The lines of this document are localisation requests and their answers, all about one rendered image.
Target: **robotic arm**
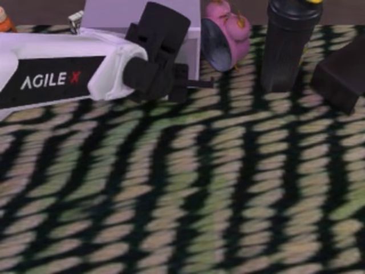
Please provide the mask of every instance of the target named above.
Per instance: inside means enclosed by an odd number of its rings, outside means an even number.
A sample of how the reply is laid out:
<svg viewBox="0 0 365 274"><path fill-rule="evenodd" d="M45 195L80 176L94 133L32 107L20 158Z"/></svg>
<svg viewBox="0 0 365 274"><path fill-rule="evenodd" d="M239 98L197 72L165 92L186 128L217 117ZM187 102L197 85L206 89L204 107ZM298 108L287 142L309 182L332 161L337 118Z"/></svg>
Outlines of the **robotic arm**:
<svg viewBox="0 0 365 274"><path fill-rule="evenodd" d="M188 88L213 87L213 79L189 81L188 66L175 63L189 25L180 13L148 2L124 39L101 32L2 33L0 116L85 98L183 102Z"/></svg>

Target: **white bottle cap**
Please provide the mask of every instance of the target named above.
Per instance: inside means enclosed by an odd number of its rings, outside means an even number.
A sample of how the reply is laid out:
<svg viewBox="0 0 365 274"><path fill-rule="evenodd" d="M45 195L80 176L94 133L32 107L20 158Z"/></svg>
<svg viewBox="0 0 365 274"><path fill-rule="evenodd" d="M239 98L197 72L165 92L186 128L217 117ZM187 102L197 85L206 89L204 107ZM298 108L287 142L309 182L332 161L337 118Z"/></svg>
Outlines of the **white bottle cap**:
<svg viewBox="0 0 365 274"><path fill-rule="evenodd" d="M6 19L6 13L3 7L0 7L0 23L4 22Z"/></svg>

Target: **pink toy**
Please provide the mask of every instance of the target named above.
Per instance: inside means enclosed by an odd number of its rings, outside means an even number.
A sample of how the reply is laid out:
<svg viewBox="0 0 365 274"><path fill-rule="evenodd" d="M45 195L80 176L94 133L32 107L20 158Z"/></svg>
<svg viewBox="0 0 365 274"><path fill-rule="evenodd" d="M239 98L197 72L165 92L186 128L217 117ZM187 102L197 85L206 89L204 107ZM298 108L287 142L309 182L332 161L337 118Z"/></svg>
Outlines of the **pink toy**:
<svg viewBox="0 0 365 274"><path fill-rule="evenodd" d="M201 21L201 50L218 71L232 69L250 50L249 21L233 14L226 0L212 0Z"/></svg>

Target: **black bottle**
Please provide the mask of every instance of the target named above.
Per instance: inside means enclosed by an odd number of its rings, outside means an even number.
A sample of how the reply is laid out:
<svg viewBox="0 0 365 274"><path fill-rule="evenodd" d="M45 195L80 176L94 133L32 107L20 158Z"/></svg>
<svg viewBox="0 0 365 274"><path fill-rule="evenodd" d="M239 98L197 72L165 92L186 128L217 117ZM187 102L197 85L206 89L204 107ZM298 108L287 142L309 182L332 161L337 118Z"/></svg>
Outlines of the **black bottle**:
<svg viewBox="0 0 365 274"><path fill-rule="evenodd" d="M261 71L266 91L287 92L293 87L303 51L322 11L322 0L269 0Z"/></svg>

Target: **striped tablecloth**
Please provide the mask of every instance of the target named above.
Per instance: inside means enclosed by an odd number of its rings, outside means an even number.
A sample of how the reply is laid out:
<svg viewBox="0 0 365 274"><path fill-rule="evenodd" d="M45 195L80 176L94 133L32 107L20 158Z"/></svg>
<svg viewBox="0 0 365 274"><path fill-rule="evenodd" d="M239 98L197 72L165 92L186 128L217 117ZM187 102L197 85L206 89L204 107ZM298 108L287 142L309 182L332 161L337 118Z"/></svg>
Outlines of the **striped tablecloth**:
<svg viewBox="0 0 365 274"><path fill-rule="evenodd" d="M63 26L21 31L66 31ZM293 92L264 94L265 37L186 104L81 102L0 125L0 273L365 273L365 107L316 63L365 27L318 27Z"/></svg>

